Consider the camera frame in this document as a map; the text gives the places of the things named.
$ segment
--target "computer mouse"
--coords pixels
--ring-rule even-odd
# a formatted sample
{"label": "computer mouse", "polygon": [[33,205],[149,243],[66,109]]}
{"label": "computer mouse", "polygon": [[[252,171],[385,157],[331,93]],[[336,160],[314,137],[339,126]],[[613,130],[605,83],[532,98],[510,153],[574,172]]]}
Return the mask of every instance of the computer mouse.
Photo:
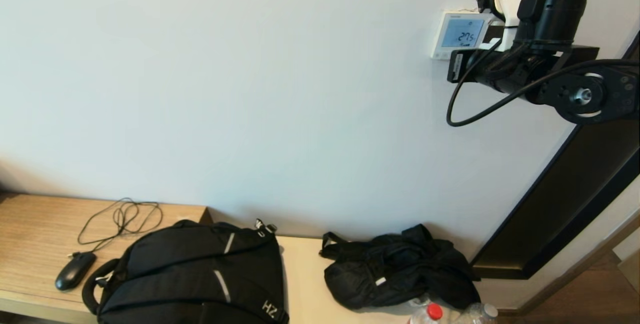
{"label": "computer mouse", "polygon": [[91,252],[73,253],[72,256],[71,261],[55,279],[55,287],[58,290],[70,290],[78,286],[96,261],[96,255]]}

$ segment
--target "black bag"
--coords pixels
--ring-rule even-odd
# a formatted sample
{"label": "black bag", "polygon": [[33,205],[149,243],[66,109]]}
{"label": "black bag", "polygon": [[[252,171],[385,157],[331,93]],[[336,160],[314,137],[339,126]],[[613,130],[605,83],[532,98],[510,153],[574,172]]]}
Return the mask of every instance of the black bag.
{"label": "black bag", "polygon": [[276,228],[256,228],[181,220],[96,270],[82,300],[101,324],[287,324]]}
{"label": "black bag", "polygon": [[467,259],[448,240],[433,239],[424,226],[370,242],[346,242],[329,232],[320,255],[335,260],[324,270],[324,280],[334,299],[351,310],[394,306],[427,292],[458,309],[480,302],[472,282],[480,279]]}

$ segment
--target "red bottle cap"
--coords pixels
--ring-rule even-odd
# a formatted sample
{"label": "red bottle cap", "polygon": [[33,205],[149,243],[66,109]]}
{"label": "red bottle cap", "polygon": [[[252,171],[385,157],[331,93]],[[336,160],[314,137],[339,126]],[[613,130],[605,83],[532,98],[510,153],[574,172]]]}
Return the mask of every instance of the red bottle cap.
{"label": "red bottle cap", "polygon": [[438,320],[442,318],[442,308],[438,304],[431,303],[427,306],[427,315],[433,320]]}

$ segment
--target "bottle cap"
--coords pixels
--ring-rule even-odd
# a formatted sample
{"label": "bottle cap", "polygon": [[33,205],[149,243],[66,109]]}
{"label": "bottle cap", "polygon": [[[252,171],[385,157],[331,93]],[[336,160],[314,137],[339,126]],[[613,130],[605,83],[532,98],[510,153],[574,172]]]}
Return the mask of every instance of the bottle cap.
{"label": "bottle cap", "polygon": [[484,309],[484,312],[487,315],[489,315],[489,317],[492,317],[492,318],[498,317],[498,310],[496,309],[496,307],[492,306],[491,304],[485,304],[483,309]]}
{"label": "bottle cap", "polygon": [[438,320],[442,318],[442,308],[438,304],[431,303],[427,306],[427,315],[433,320]]}

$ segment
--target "reflective strip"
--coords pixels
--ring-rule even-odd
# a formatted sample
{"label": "reflective strip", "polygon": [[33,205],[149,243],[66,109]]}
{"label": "reflective strip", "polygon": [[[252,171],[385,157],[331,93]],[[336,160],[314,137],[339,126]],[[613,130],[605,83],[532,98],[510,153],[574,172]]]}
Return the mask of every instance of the reflective strip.
{"label": "reflective strip", "polygon": [[219,271],[214,270],[215,276],[217,276],[217,280],[220,281],[220,286],[222,287],[222,292],[224,292],[224,297],[226,298],[227,303],[231,303],[231,296],[229,295],[229,289],[227,288],[227,284],[225,283],[225,279],[222,278],[222,274]]}
{"label": "reflective strip", "polygon": [[231,249],[231,243],[233,243],[235,236],[235,233],[231,233],[231,236],[229,236],[229,241],[226,243],[226,248],[224,249],[225,254],[229,253],[229,249]]}

